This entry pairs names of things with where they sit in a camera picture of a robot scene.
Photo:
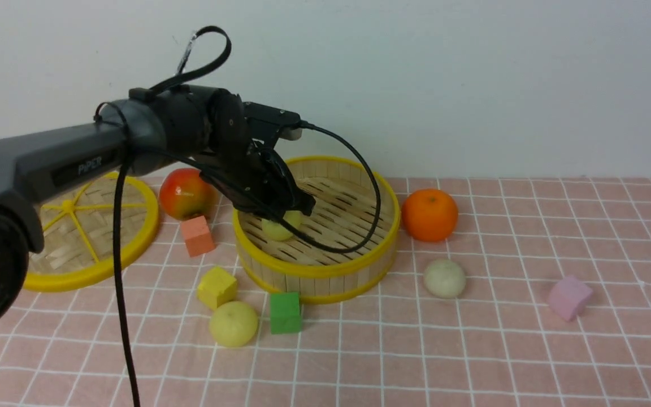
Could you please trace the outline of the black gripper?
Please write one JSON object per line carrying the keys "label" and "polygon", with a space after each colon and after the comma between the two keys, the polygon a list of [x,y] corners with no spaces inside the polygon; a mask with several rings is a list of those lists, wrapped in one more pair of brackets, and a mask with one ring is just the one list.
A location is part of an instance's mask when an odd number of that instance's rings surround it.
{"label": "black gripper", "polygon": [[312,214],[315,197],[295,184],[289,185],[283,160],[273,149],[258,146],[251,137],[240,96],[217,90],[210,96],[207,112],[211,132],[202,159],[230,182],[227,185],[214,181],[214,185],[233,207],[243,212],[262,212],[253,201],[256,198],[269,207],[269,218],[282,218],[290,211]]}

